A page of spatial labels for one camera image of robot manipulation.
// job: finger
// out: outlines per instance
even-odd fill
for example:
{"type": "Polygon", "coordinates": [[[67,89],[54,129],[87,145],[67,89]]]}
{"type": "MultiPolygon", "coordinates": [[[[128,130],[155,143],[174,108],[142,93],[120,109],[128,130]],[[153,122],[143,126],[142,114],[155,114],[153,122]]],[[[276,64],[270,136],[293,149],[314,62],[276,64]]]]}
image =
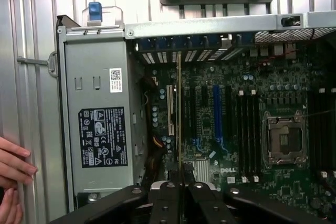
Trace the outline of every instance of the finger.
{"type": "Polygon", "coordinates": [[[9,212],[9,215],[7,217],[7,221],[6,224],[13,224],[15,221],[15,217],[16,217],[16,212],[17,212],[17,204],[19,202],[19,193],[18,191],[14,191],[13,193],[13,201],[12,201],[12,207],[11,207],[11,211],[9,212]]]}
{"type": "Polygon", "coordinates": [[[33,175],[36,173],[37,169],[24,162],[20,158],[8,153],[6,151],[0,150],[0,162],[5,163],[13,168],[22,170],[23,172],[33,175]]]}
{"type": "Polygon", "coordinates": [[[9,215],[10,209],[12,207],[14,189],[9,189],[4,195],[2,203],[0,205],[0,223],[6,222],[9,215]]]}
{"type": "Polygon", "coordinates": [[[22,221],[22,216],[23,216],[23,211],[22,211],[22,207],[20,204],[16,205],[16,216],[15,216],[15,220],[14,220],[14,224],[20,224],[22,221]]]}
{"type": "Polygon", "coordinates": [[[17,184],[14,180],[0,176],[0,187],[4,189],[17,188],[17,184]]]}
{"type": "Polygon", "coordinates": [[[8,140],[5,140],[4,138],[0,137],[0,148],[12,153],[15,153],[17,155],[20,155],[22,157],[29,157],[30,151],[11,143],[8,140]]]}
{"type": "Polygon", "coordinates": [[[19,172],[18,170],[11,168],[10,166],[1,162],[0,162],[0,174],[12,180],[24,183],[26,185],[30,184],[33,181],[32,177],[29,177],[28,175],[25,175],[19,172]]]}

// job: screw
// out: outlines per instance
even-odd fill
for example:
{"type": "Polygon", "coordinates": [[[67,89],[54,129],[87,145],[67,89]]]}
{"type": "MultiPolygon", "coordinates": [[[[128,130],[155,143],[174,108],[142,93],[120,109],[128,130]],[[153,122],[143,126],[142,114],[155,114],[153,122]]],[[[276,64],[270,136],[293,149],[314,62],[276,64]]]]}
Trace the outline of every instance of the screw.
{"type": "Polygon", "coordinates": [[[233,194],[239,194],[239,190],[237,188],[231,188],[230,192],[233,194]]]}
{"type": "Polygon", "coordinates": [[[128,36],[132,37],[134,35],[134,31],[133,30],[129,30],[128,31],[128,36]]]}
{"type": "Polygon", "coordinates": [[[203,185],[202,185],[201,183],[196,183],[196,184],[195,184],[195,187],[197,187],[197,188],[202,188],[203,185]]]}
{"type": "Polygon", "coordinates": [[[140,188],[135,188],[133,191],[132,191],[133,194],[140,194],[141,193],[141,190],[140,188]]]}

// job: motherboard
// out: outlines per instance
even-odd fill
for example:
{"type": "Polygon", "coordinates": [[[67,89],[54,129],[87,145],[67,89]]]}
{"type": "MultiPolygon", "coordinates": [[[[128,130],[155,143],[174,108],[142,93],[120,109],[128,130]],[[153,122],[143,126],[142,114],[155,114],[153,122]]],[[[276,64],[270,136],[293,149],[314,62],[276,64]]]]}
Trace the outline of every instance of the motherboard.
{"type": "MultiPolygon", "coordinates": [[[[297,44],[280,56],[263,50],[182,65],[183,162],[218,191],[245,185],[329,218],[336,208],[333,60],[319,46],[297,44]]],[[[146,71],[158,88],[152,129],[167,150],[167,170],[177,152],[176,64],[146,71]]]]}

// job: cpu socket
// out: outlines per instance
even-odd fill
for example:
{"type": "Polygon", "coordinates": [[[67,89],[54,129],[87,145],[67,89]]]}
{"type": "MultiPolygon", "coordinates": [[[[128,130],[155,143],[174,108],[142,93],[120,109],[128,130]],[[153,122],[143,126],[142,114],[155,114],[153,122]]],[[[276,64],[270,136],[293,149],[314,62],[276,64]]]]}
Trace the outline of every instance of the cpu socket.
{"type": "Polygon", "coordinates": [[[301,167],[308,159],[306,121],[302,111],[298,110],[289,116],[272,116],[266,111],[262,122],[266,167],[284,164],[296,164],[301,167]]]}

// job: power supply label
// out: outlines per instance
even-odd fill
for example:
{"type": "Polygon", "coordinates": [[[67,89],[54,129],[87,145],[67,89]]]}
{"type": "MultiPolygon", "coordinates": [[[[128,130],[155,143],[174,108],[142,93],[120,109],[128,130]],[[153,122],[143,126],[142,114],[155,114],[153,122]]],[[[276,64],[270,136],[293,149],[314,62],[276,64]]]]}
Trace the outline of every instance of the power supply label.
{"type": "Polygon", "coordinates": [[[124,107],[78,113],[83,168],[127,166],[124,107]]]}

